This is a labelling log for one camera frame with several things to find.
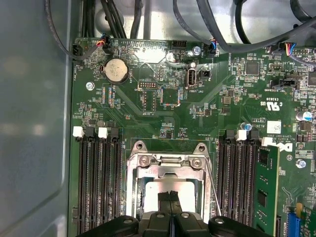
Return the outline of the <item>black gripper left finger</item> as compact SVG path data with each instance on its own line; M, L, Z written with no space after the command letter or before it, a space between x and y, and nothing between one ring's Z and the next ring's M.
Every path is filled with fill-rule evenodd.
M145 213L142 220L123 215L95 227L80 237L168 237L171 222L171 194L158 194L159 211Z

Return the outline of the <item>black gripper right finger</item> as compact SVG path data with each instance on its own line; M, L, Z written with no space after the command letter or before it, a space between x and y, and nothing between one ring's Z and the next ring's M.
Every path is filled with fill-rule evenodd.
M174 214L177 237L265 237L266 233L225 216L215 216L208 223L193 212L183 212L177 191L171 191L171 202L178 213Z

